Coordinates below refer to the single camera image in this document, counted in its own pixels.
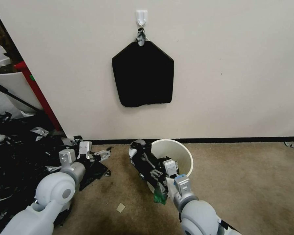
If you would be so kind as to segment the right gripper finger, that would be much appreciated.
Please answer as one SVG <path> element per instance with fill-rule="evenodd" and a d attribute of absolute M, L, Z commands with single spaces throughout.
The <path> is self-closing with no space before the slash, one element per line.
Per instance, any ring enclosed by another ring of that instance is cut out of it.
<path fill-rule="evenodd" d="M 156 158 L 152 153 L 143 153 L 141 156 L 141 160 L 144 162 L 145 167 L 149 170 L 159 170 L 159 159 Z"/>
<path fill-rule="evenodd" d="M 150 175 L 152 178 L 154 179 L 160 179 L 160 178 L 163 178 L 165 175 L 162 171 L 159 171 L 157 169 L 153 169 L 150 171 Z"/>

